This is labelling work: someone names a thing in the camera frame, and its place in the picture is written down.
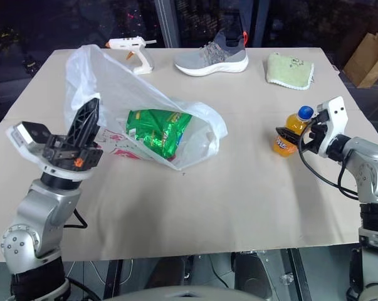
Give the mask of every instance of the white plastic bag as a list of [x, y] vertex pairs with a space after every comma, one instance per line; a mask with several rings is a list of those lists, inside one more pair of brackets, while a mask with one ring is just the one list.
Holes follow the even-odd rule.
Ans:
[[[171, 100], [105, 54], [96, 45], [77, 49], [66, 63], [65, 122], [69, 127], [76, 111], [93, 97], [100, 99], [102, 128], [95, 141], [105, 152], [136, 159], [150, 159], [181, 170], [218, 153], [219, 140], [228, 134], [222, 117], [200, 102]], [[184, 112], [189, 122], [172, 161], [129, 137], [126, 121], [131, 110]]]

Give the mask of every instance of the grey sneaker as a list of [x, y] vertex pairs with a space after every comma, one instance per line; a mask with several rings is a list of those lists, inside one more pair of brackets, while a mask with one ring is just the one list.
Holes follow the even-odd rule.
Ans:
[[238, 45], [228, 47], [226, 37], [220, 31], [204, 47], [192, 51], [179, 53], [174, 57], [175, 66], [193, 77], [202, 77], [214, 72], [242, 72], [246, 69], [249, 59], [244, 48], [244, 38], [239, 38]]

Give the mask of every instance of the table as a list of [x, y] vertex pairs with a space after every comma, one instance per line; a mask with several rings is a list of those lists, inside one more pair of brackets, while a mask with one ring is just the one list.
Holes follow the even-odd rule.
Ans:
[[[72, 51], [55, 51], [0, 123], [0, 237], [31, 181], [41, 174], [17, 153], [4, 131], [26, 120], [44, 123], [52, 133], [66, 132], [65, 63]], [[119, 61], [125, 59], [123, 51], [106, 51]], [[320, 48], [249, 48], [246, 71], [201, 78], [189, 77], [172, 64], [175, 53], [189, 50], [149, 51], [155, 69], [141, 77], [170, 97], [210, 105], [225, 120], [229, 134], [221, 141], [217, 156], [181, 172], [154, 162], [104, 154], [93, 177], [80, 186], [83, 192], [77, 208], [88, 228], [65, 230], [64, 260], [290, 248], [358, 240], [358, 202], [312, 176], [298, 156], [284, 159], [271, 151], [275, 127], [283, 125], [289, 114], [301, 105], [316, 107], [339, 95], [349, 115], [346, 134], [378, 143], [375, 129]], [[315, 82], [309, 90], [266, 83], [265, 61], [276, 51], [314, 62]], [[314, 154], [305, 157], [327, 178], [337, 178], [340, 168], [336, 163]], [[355, 187], [348, 174], [343, 183]]]

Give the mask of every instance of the plastic bottle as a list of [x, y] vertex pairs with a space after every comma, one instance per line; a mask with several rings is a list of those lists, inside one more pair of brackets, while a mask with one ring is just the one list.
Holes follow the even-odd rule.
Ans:
[[[313, 114], [313, 109], [305, 105], [300, 108], [297, 114], [292, 114], [287, 118], [285, 127], [300, 135], [310, 122]], [[283, 157], [288, 157], [297, 151], [297, 146], [277, 135], [273, 150]]]

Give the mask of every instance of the towel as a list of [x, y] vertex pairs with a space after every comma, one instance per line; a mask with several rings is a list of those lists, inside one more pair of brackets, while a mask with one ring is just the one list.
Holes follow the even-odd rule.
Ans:
[[292, 56], [272, 53], [268, 57], [266, 81], [296, 90], [310, 88], [314, 64]]

